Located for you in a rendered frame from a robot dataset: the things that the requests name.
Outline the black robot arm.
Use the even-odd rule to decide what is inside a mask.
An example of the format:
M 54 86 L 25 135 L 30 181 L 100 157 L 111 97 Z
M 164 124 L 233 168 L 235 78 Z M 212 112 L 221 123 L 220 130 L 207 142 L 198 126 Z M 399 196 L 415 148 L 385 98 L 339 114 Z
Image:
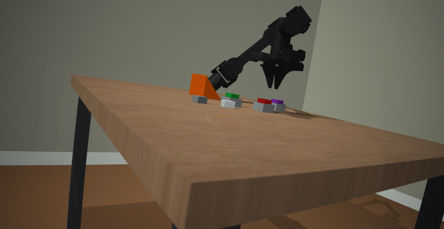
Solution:
M 212 84 L 215 91 L 217 91 L 221 86 L 223 88 L 228 88 L 232 83 L 234 83 L 238 75 L 243 71 L 243 66 L 249 62 L 249 58 L 252 52 L 261 52 L 266 46 L 272 42 L 272 38 L 283 38 L 291 40 L 291 37 L 297 34 L 304 34 L 312 22 L 309 15 L 302 8 L 302 6 L 295 6 L 290 12 L 286 13 L 287 17 L 279 17 L 268 26 L 268 29 L 264 31 L 263 37 L 250 46 L 242 55 L 239 57 L 232 57 L 229 60 L 224 60 L 213 69 L 212 75 L 208 78 Z M 275 58 L 279 58 L 279 55 L 287 63 L 299 64 L 300 61 L 304 61 L 306 57 L 306 52 L 302 49 L 298 51 L 293 50 L 293 45 L 290 47 L 285 47 L 284 43 L 279 45 L 276 50 Z M 223 77 L 229 81 L 228 83 L 224 80 L 221 74 L 217 71 L 217 68 Z

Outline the red button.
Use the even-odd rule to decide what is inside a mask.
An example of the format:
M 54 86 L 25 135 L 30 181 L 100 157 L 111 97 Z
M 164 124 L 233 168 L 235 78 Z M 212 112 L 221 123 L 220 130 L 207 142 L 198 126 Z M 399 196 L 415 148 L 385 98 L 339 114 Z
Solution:
M 275 105 L 272 105 L 272 100 L 258 98 L 257 102 L 253 103 L 253 109 L 260 112 L 273 113 Z

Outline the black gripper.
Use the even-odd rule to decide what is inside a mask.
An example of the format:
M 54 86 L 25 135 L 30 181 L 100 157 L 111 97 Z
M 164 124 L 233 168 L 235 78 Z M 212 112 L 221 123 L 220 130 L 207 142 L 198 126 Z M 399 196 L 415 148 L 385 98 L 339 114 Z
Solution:
M 264 71 L 268 88 L 272 88 L 273 78 L 274 89 L 278 89 L 287 73 L 290 71 L 303 71 L 304 69 L 304 65 L 301 62 L 299 62 L 298 65 L 295 63 L 287 63 L 280 57 L 281 55 L 279 55 L 279 58 L 275 58 L 276 50 L 279 48 L 279 45 L 282 45 L 282 43 L 284 43 L 284 46 L 287 48 L 292 45 L 287 39 L 272 38 L 272 42 L 269 43 L 271 46 L 270 54 L 266 52 L 252 52 L 249 58 L 249 60 L 253 62 L 263 61 L 263 64 L 260 66 L 262 66 Z

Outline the green button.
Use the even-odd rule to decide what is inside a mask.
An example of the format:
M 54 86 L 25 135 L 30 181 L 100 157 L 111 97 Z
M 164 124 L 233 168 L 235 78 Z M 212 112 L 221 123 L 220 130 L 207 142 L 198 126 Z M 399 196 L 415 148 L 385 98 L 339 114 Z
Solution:
M 234 101 L 235 102 L 235 107 L 240 107 L 241 108 L 242 99 L 239 99 L 239 95 L 238 94 L 225 93 L 225 96 L 222 96 L 221 100 Z

